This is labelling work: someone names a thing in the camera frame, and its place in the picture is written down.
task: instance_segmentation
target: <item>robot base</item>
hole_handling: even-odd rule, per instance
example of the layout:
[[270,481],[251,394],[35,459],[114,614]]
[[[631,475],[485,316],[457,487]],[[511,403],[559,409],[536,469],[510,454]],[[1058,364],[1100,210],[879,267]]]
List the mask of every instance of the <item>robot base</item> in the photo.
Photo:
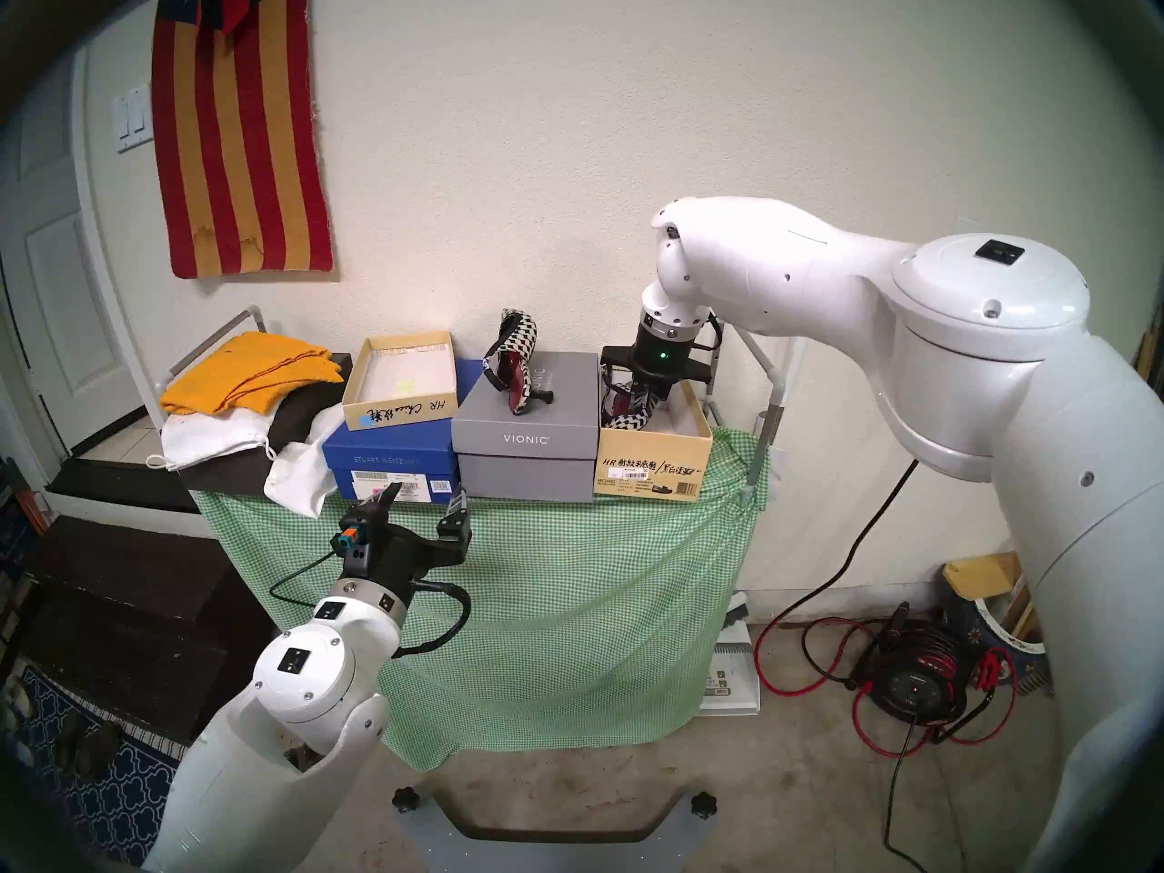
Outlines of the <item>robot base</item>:
[[[701,792],[682,795],[670,812],[639,842],[490,842],[470,838],[445,816],[440,804],[423,789],[402,788],[392,799],[399,823],[420,849],[430,871],[489,873],[525,870],[530,873],[679,873],[715,828],[716,800]],[[524,833],[514,832],[514,838]]]

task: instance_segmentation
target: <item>shoe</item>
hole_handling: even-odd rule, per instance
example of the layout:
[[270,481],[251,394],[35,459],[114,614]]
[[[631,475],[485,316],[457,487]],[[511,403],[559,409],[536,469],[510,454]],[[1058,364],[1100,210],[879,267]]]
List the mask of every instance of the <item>shoe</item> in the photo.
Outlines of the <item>shoe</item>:
[[3,683],[3,689],[0,690],[0,694],[3,695],[3,702],[21,717],[22,723],[27,723],[36,716],[36,708],[33,707],[33,702],[28,697],[28,691],[24,690],[24,686],[21,684],[16,676],[8,676],[8,681]]
[[72,774],[77,745],[83,734],[85,734],[85,717],[76,710],[70,710],[61,721],[61,732],[52,743],[52,766],[65,775]]
[[31,767],[36,764],[36,759],[33,757],[33,750],[21,741],[12,732],[5,732],[3,734],[3,746],[5,751],[12,754],[16,760],[27,767]]
[[77,781],[93,782],[98,780],[113,762],[120,741],[121,726],[112,719],[106,719],[95,731],[85,736],[77,747],[77,757],[73,760]]

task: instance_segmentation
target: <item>blue patterned rug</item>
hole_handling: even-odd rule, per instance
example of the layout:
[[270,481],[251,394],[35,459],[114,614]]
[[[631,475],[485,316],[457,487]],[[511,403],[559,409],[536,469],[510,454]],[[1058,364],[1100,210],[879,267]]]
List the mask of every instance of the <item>blue patterned rug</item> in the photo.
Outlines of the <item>blue patterned rug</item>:
[[97,729],[100,719],[31,667],[22,681],[36,708],[36,718],[21,730],[21,740],[36,758],[36,782],[61,816],[72,823],[85,851],[140,867],[157,839],[178,761],[122,734],[113,765],[97,782],[81,785],[62,775],[52,766],[52,741],[65,714],[80,712],[88,723],[86,731]]

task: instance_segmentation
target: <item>cardboard shoe box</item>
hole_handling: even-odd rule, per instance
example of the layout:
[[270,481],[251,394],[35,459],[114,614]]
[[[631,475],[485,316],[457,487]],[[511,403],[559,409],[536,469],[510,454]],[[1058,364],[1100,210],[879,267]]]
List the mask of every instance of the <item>cardboard shoe box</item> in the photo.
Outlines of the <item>cardboard shoe box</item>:
[[[481,360],[456,360],[457,397],[468,397],[480,377]],[[355,431],[341,425],[324,441],[324,459],[349,501],[400,482],[398,501],[448,503],[460,482],[452,419]]]
[[343,389],[348,428],[382,428],[456,414],[456,367],[447,331],[368,338]]
[[480,378],[453,420],[461,481],[474,497],[582,503],[594,499],[598,450],[598,356],[534,353],[530,376],[554,402],[521,416],[508,393]]
[[711,428],[690,382],[679,382],[640,431],[603,428],[595,494],[697,501],[711,455]]

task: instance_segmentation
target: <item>open shoe box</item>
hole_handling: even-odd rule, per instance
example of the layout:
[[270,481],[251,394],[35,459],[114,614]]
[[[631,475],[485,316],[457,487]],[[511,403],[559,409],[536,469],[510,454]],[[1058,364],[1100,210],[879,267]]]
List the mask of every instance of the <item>open shoe box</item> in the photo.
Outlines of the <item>open shoe box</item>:
[[697,501],[711,454],[711,428],[690,382],[679,382],[640,431],[598,434],[595,494]]
[[348,428],[382,428],[455,414],[456,367],[447,331],[364,340],[343,390]]

